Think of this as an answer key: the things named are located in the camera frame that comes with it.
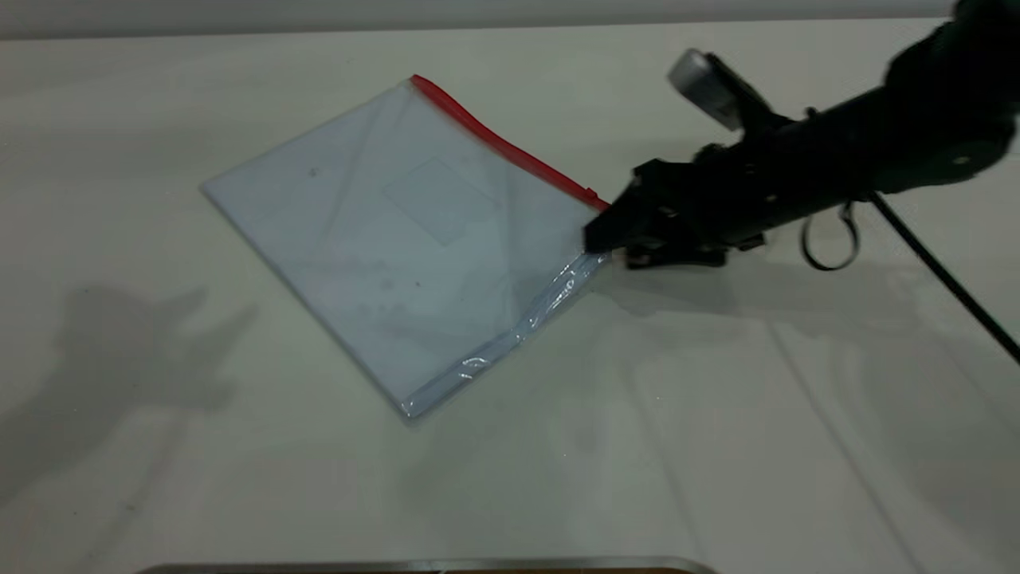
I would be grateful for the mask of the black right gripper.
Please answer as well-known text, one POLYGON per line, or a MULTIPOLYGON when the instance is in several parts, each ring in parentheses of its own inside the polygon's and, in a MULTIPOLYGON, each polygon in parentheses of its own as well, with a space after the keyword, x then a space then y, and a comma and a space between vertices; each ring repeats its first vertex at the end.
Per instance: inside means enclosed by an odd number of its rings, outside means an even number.
POLYGON ((624 250, 627 269, 722 268, 798 218, 798 146, 786 134, 704 147, 692 160, 652 159, 583 228, 586 252, 624 250))

